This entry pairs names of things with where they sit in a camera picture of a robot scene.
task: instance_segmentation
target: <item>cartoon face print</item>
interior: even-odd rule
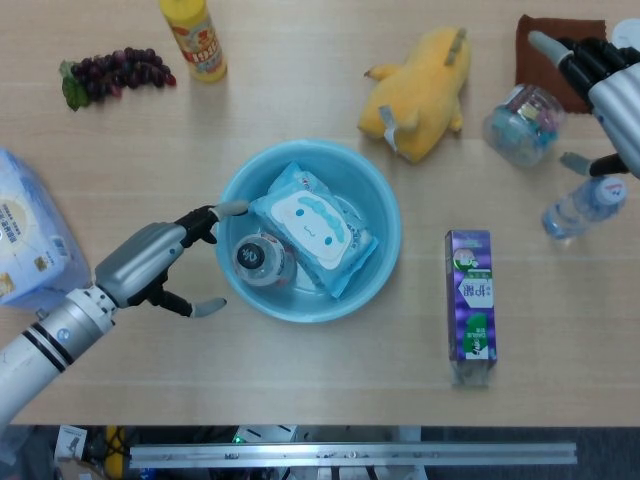
[[[467,270],[476,268],[478,266],[476,257],[468,248],[461,248],[460,250],[456,250],[456,252],[453,254],[453,263],[458,270],[461,270],[463,272],[466,272]]]
[[[327,270],[340,264],[351,245],[352,234],[342,216],[313,193],[293,193],[276,202],[271,215]]]

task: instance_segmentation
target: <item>brown towel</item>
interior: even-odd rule
[[[527,36],[532,30],[540,30],[553,38],[606,39],[604,20],[531,18],[523,15],[516,30],[516,85],[519,83],[537,85],[556,97],[567,112],[589,113],[587,105],[573,91],[562,74],[544,55],[529,45]]]

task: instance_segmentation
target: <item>robotic hand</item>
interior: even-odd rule
[[[192,304],[164,290],[171,265],[196,241],[215,244],[213,226],[247,212],[247,202],[192,211],[174,223],[152,223],[133,235],[96,268],[95,285],[78,289],[51,313],[0,351],[0,431],[54,378],[115,325],[120,308],[152,305],[186,317],[220,310],[217,298]]]
[[[630,171],[640,178],[640,52],[596,38],[554,40],[542,32],[531,32],[529,42],[591,107],[617,150],[594,162],[565,154],[563,163],[590,176]]]

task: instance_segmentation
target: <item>yellow plush toy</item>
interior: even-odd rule
[[[466,30],[428,33],[404,65],[379,65],[365,75],[380,83],[371,92],[358,128],[385,138],[396,153],[418,162],[449,128],[462,128],[458,93],[469,75]]]

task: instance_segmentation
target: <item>robotic finger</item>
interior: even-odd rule
[[[640,52],[596,38],[554,40],[536,31],[529,42],[585,100],[617,150],[592,173],[630,171],[640,178]]]

